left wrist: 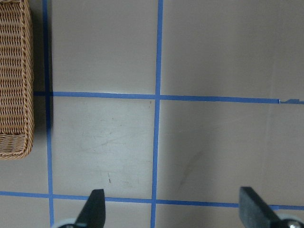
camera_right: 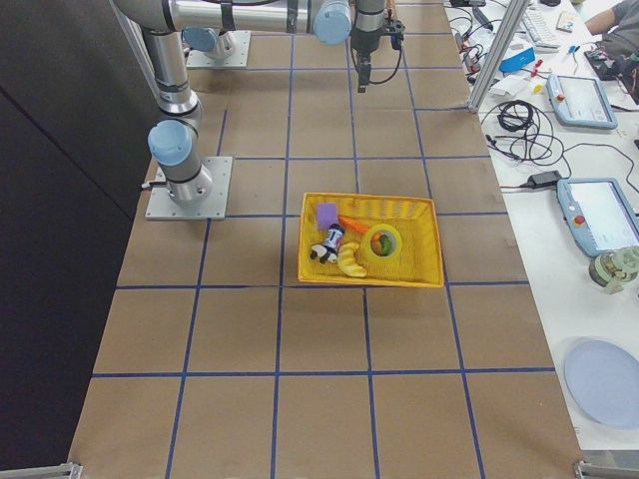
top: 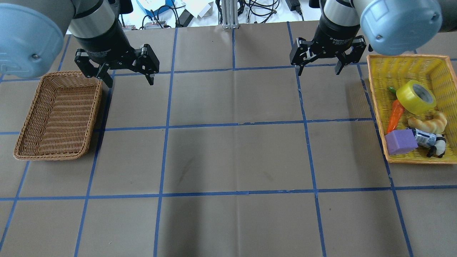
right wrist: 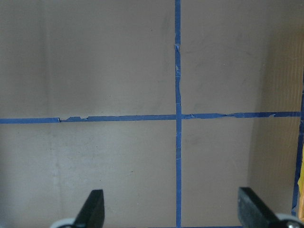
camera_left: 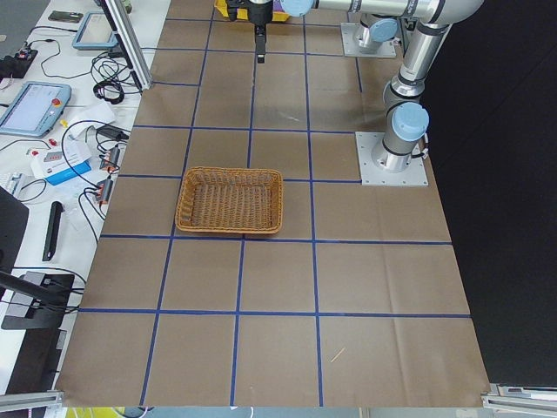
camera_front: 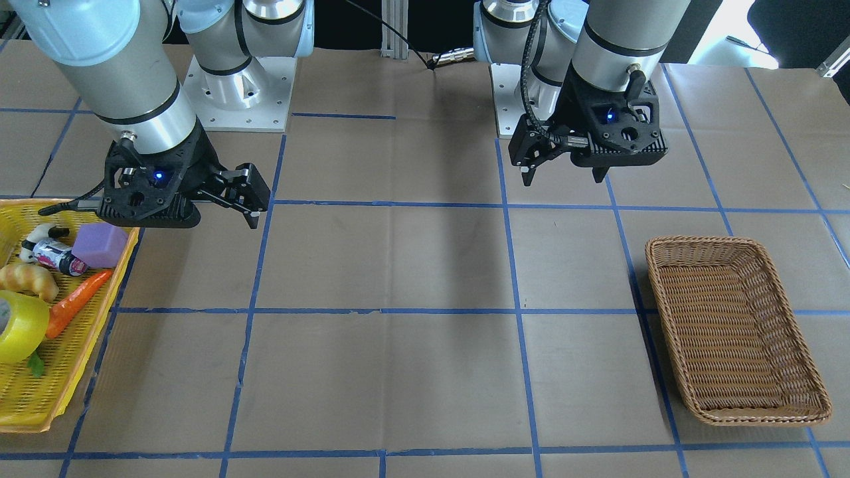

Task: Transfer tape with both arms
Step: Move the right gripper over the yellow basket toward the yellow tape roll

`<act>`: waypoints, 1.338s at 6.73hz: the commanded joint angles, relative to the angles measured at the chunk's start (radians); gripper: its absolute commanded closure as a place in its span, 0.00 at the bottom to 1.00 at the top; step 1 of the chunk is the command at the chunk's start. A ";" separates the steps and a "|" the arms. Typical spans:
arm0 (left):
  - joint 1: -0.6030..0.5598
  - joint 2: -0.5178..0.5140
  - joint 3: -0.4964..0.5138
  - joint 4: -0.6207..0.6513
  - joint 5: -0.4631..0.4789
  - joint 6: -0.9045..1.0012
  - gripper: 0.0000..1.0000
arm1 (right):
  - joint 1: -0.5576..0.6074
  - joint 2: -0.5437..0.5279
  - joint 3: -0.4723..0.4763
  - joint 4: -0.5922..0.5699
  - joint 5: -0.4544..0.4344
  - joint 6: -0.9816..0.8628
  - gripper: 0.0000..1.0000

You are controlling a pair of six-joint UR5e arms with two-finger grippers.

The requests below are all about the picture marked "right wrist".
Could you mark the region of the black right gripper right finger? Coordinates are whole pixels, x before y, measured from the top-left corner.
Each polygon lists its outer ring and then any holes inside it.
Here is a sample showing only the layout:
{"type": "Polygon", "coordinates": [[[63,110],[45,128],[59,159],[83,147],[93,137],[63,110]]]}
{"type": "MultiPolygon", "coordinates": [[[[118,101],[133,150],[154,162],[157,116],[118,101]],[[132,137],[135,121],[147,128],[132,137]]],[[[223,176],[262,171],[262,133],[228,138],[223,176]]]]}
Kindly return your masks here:
{"type": "Polygon", "coordinates": [[[244,228],[287,228],[249,187],[238,189],[238,219],[244,228]]]}

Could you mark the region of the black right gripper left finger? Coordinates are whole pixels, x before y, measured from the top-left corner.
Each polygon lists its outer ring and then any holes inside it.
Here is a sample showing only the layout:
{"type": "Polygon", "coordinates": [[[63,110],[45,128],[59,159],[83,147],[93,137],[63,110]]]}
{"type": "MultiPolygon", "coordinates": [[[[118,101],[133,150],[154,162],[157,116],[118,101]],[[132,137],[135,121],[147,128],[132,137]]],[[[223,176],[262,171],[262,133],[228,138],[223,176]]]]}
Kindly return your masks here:
{"type": "Polygon", "coordinates": [[[92,190],[74,221],[75,228],[102,228],[105,221],[103,190],[92,190]]]}

